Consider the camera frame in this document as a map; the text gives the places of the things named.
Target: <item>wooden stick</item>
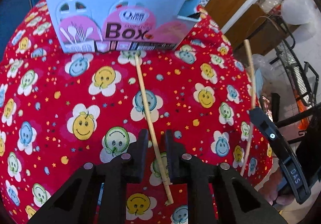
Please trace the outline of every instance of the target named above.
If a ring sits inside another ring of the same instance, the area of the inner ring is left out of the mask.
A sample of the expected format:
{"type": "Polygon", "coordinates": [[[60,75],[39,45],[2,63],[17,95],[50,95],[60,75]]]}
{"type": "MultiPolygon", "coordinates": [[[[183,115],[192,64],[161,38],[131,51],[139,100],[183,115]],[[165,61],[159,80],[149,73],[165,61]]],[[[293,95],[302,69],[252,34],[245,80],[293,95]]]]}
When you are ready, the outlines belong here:
{"type": "MultiPolygon", "coordinates": [[[[246,55],[248,57],[248,64],[250,66],[250,78],[252,81],[252,89],[251,89],[251,109],[255,108],[256,103],[256,85],[255,85],[255,75],[254,75],[254,64],[253,64],[253,58],[252,58],[252,51],[250,42],[248,39],[244,40],[244,47],[246,50],[246,55]]],[[[249,137],[248,137],[248,143],[246,145],[246,151],[244,155],[244,163],[241,170],[241,176],[244,175],[246,164],[248,163],[248,156],[250,155],[250,148],[251,148],[251,142],[252,142],[252,135],[253,135],[253,123],[250,123],[250,131],[249,131],[249,137]]]]}
{"type": "Polygon", "coordinates": [[[146,89],[145,89],[145,85],[144,85],[144,80],[142,77],[142,70],[139,64],[139,59],[138,59],[138,55],[135,55],[135,63],[136,63],[136,70],[137,70],[137,75],[138,75],[138,81],[139,81],[139,86],[142,92],[142,102],[144,104],[144,110],[145,110],[145,115],[146,115],[146,120],[148,123],[148,128],[149,128],[149,132],[150,132],[150,137],[151,137],[151,142],[153,143],[153,147],[154,147],[154,151],[155,151],[155,155],[156,155],[156,161],[157,161],[157,165],[160,171],[160,175],[162,177],[162,181],[164,184],[164,188],[166,191],[166,195],[168,198],[167,201],[167,205],[169,204],[173,204],[173,197],[172,197],[172,193],[171,193],[171,189],[169,187],[169,181],[167,180],[166,177],[166,173],[165,173],[165,168],[162,162],[162,157],[161,157],[161,153],[159,152],[159,148],[158,148],[158,143],[157,143],[157,139],[156,139],[156,134],[155,134],[155,130],[154,130],[154,126],[153,123],[151,121],[150,118],[150,111],[149,111],[149,106],[148,106],[148,101],[147,101],[147,96],[146,96],[146,89]]]}

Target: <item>white plastic spoon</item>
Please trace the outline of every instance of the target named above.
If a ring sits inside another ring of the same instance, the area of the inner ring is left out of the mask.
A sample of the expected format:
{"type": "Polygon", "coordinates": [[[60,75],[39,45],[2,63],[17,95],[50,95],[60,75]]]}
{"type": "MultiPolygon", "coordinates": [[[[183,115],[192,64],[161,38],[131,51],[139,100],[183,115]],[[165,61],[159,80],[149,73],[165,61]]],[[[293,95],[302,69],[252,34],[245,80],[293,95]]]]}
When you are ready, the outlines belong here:
{"type": "Polygon", "coordinates": [[[77,44],[76,37],[75,37],[77,34],[77,29],[75,29],[73,26],[68,26],[67,30],[68,30],[69,34],[71,34],[73,36],[73,40],[75,40],[75,44],[77,44]]]}

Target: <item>white flower print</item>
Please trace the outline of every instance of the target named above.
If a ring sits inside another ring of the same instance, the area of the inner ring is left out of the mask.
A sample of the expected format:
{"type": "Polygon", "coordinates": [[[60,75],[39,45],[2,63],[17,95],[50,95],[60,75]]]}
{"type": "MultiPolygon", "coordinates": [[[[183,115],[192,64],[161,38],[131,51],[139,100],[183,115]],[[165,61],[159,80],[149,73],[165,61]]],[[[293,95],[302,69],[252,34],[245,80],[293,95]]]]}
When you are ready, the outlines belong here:
{"type": "Polygon", "coordinates": [[[12,116],[17,110],[17,104],[10,98],[4,107],[4,111],[1,117],[2,123],[7,123],[8,126],[12,125],[12,116]]]}
{"type": "Polygon", "coordinates": [[[95,96],[102,93],[103,96],[112,96],[116,91],[116,84],[121,81],[120,72],[110,66],[103,66],[92,76],[92,83],[88,92],[95,96]]]}
{"type": "Polygon", "coordinates": [[[67,122],[67,129],[79,140],[87,140],[97,128],[97,118],[100,109],[97,105],[86,108],[84,104],[77,104],[73,108],[73,116],[67,122]]]}
{"type": "Polygon", "coordinates": [[[17,182],[21,181],[20,172],[22,171],[21,162],[17,158],[17,156],[10,152],[8,156],[8,174],[10,177],[14,177],[17,182]]]}
{"type": "Polygon", "coordinates": [[[201,104],[204,108],[210,108],[215,102],[214,90],[209,86],[201,83],[195,84],[194,100],[201,104]]]}
{"type": "Polygon", "coordinates": [[[142,193],[131,195],[126,202],[126,220],[150,220],[153,217],[152,209],[157,205],[154,197],[147,197],[142,193]]]}
{"type": "Polygon", "coordinates": [[[218,65],[222,69],[225,68],[224,59],[222,57],[218,55],[213,55],[213,54],[210,54],[210,57],[211,57],[212,64],[218,65]]]}
{"type": "Polygon", "coordinates": [[[233,168],[236,169],[237,167],[242,167],[244,163],[244,149],[237,145],[234,149],[233,156],[233,168]]]}
{"type": "Polygon", "coordinates": [[[231,102],[235,102],[236,104],[240,103],[240,94],[232,85],[227,85],[227,99],[231,102]]]}
{"type": "Polygon", "coordinates": [[[248,163],[248,177],[255,174],[257,166],[257,159],[252,157],[248,163]]]}
{"type": "Polygon", "coordinates": [[[26,30],[19,30],[17,32],[17,34],[15,35],[15,37],[11,41],[13,46],[15,46],[20,41],[20,39],[22,38],[22,36],[24,35],[25,32],[26,32],[26,30]]]}
{"type": "Polygon", "coordinates": [[[25,151],[27,155],[33,152],[33,142],[36,140],[37,132],[29,122],[24,121],[19,129],[18,149],[25,151]]]}
{"type": "Polygon", "coordinates": [[[31,20],[28,24],[27,27],[34,27],[36,24],[38,24],[42,20],[42,17],[37,16],[33,20],[31,20]]]}
{"type": "Polygon", "coordinates": [[[219,106],[219,122],[232,126],[234,124],[233,116],[233,109],[226,102],[222,102],[219,106]]]}
{"type": "Polygon", "coordinates": [[[201,76],[205,79],[210,81],[212,84],[217,83],[217,74],[215,70],[208,64],[203,63],[201,65],[201,76]]]}
{"type": "Polygon", "coordinates": [[[35,31],[33,31],[33,35],[41,36],[49,27],[51,27],[51,23],[45,22],[37,27],[35,31]]]}
{"type": "Polygon", "coordinates": [[[34,70],[28,70],[21,78],[20,85],[18,87],[18,94],[25,96],[30,95],[33,85],[38,80],[38,74],[34,70]]]}
{"type": "Polygon", "coordinates": [[[220,157],[226,156],[230,151],[229,134],[215,131],[213,134],[214,142],[211,144],[211,150],[220,157]]]}
{"type": "Polygon", "coordinates": [[[132,66],[136,66],[135,54],[138,55],[139,65],[142,64],[142,59],[146,56],[146,52],[143,50],[136,51],[120,51],[120,55],[117,59],[118,63],[124,65],[130,63],[132,66]]]}
{"type": "MultiPolygon", "coordinates": [[[[156,122],[159,118],[158,109],[163,106],[163,99],[160,96],[155,95],[150,90],[146,90],[146,96],[150,110],[150,118],[152,122],[156,122]]],[[[133,108],[130,112],[130,117],[133,121],[140,121],[143,118],[146,119],[141,91],[138,91],[138,93],[133,98],[133,108]]]]}
{"type": "Polygon", "coordinates": [[[227,52],[229,51],[229,47],[222,43],[218,48],[217,51],[223,56],[226,55],[227,52]]]}
{"type": "Polygon", "coordinates": [[[7,72],[7,77],[15,78],[17,75],[18,69],[22,66],[22,64],[23,64],[23,60],[18,60],[18,59],[13,60],[13,58],[10,58],[9,65],[11,66],[7,72]]]}

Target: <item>utensil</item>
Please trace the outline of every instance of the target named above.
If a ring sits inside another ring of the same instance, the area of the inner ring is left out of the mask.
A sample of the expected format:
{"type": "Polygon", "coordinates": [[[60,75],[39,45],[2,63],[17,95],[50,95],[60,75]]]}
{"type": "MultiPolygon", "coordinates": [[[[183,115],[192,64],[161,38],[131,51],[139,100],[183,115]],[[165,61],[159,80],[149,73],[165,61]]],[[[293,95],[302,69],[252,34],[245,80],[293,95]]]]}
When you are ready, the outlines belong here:
{"type": "Polygon", "coordinates": [[[87,30],[86,30],[86,36],[85,36],[85,40],[86,38],[93,32],[93,28],[92,27],[88,27],[87,30]]]}
{"type": "Polygon", "coordinates": [[[69,34],[73,36],[73,39],[75,40],[75,44],[77,44],[76,37],[75,37],[77,34],[77,29],[75,29],[73,26],[68,26],[67,30],[69,34]]]}
{"type": "Polygon", "coordinates": [[[70,37],[68,36],[68,34],[67,34],[67,32],[65,31],[65,29],[63,29],[63,27],[60,27],[59,30],[62,32],[62,34],[65,36],[65,38],[68,39],[68,41],[69,41],[70,43],[74,44],[74,43],[71,41],[71,39],[70,39],[70,37]]]}

